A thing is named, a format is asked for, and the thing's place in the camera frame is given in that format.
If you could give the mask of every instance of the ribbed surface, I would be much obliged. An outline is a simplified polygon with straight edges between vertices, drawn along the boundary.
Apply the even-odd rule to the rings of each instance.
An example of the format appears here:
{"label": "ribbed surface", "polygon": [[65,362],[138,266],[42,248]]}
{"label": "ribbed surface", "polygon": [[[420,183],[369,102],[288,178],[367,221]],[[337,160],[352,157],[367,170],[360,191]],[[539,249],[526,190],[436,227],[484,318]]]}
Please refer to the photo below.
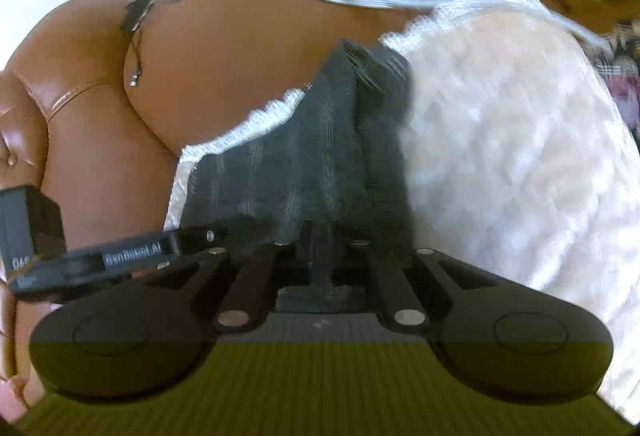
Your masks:
{"label": "ribbed surface", "polygon": [[627,434],[595,395],[555,406],[492,400],[460,384],[422,342],[220,342],[199,372],[129,405],[45,397],[28,436]]}

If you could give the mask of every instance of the gray garment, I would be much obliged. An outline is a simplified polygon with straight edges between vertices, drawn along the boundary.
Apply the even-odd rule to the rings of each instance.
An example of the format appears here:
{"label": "gray garment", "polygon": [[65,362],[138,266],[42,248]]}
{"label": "gray garment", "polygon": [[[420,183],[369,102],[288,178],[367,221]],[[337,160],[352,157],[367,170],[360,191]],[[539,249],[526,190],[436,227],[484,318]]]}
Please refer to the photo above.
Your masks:
{"label": "gray garment", "polygon": [[240,252],[298,238],[305,220],[338,222],[384,250],[411,248],[397,129],[409,64],[341,42],[289,121],[207,155],[191,173],[180,226],[217,223]]}

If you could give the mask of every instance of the leather couch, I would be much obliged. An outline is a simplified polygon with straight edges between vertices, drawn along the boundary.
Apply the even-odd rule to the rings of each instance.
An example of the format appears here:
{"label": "leather couch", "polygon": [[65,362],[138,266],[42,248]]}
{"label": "leather couch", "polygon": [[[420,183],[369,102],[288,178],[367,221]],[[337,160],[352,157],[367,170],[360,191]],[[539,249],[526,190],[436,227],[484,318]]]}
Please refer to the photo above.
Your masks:
{"label": "leather couch", "polygon": [[[640,0],[543,0],[606,29]],[[341,38],[371,43],[414,15],[315,0],[158,2],[132,37],[126,0],[73,0],[46,16],[0,72],[0,186],[57,201],[69,249],[162,228],[180,150],[301,87]],[[142,76],[130,86],[140,56]],[[28,340],[47,304],[0,283],[0,378],[42,386]]]}

